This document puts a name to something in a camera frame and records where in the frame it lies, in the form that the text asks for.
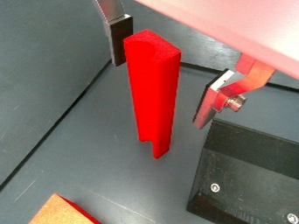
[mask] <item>red block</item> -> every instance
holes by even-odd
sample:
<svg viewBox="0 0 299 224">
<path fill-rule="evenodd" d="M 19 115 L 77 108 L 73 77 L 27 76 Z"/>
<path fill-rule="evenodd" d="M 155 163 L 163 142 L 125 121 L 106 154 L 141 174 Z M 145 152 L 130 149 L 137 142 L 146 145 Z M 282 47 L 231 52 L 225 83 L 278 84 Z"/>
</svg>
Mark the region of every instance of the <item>red block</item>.
<svg viewBox="0 0 299 224">
<path fill-rule="evenodd" d="M 101 224 L 101 222 L 73 201 L 55 193 L 30 224 Z"/>
<path fill-rule="evenodd" d="M 154 143 L 154 157 L 169 150 L 182 51 L 153 31 L 126 38 L 139 140 Z"/>
</svg>

